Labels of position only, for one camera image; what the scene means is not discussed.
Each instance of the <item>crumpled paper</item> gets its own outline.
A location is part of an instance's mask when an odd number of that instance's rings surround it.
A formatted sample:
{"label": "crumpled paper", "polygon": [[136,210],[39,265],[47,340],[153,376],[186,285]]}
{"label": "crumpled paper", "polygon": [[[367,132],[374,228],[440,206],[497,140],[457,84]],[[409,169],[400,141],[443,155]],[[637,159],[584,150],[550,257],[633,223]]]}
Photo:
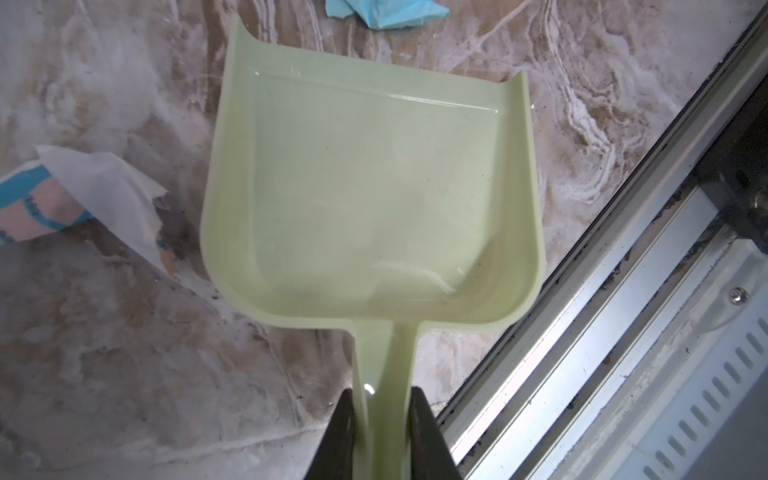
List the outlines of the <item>crumpled paper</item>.
{"label": "crumpled paper", "polygon": [[326,0],[329,17],[346,18],[357,13],[374,30],[417,27],[436,18],[445,18],[449,10],[431,0]]}
{"label": "crumpled paper", "polygon": [[116,155],[37,146],[39,160],[0,177],[0,245],[96,218],[168,276],[173,254],[160,236],[155,207],[167,190]]}

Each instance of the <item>marble tile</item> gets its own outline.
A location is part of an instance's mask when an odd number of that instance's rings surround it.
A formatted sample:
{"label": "marble tile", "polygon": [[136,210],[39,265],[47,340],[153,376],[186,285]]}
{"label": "marble tile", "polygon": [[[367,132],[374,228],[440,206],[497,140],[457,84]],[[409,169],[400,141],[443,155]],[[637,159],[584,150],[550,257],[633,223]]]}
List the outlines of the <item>marble tile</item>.
{"label": "marble tile", "polygon": [[[762,4],[449,0],[444,21],[375,32],[320,0],[4,2],[0,172],[36,144],[125,158],[171,192],[183,276],[159,277],[95,223],[0,248],[0,470],[299,478],[308,465],[352,340],[241,316],[197,245],[234,13],[284,45],[491,81],[527,70],[551,271]],[[428,334],[414,383],[441,405],[497,335]]]}

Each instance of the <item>screw head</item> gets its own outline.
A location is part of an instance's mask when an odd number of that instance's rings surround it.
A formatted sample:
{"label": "screw head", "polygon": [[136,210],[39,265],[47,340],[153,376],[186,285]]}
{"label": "screw head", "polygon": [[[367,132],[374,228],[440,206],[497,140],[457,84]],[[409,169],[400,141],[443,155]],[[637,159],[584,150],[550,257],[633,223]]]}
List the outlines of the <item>screw head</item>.
{"label": "screw head", "polygon": [[728,294],[728,298],[733,305],[743,305],[750,299],[750,295],[740,286],[735,286]]}

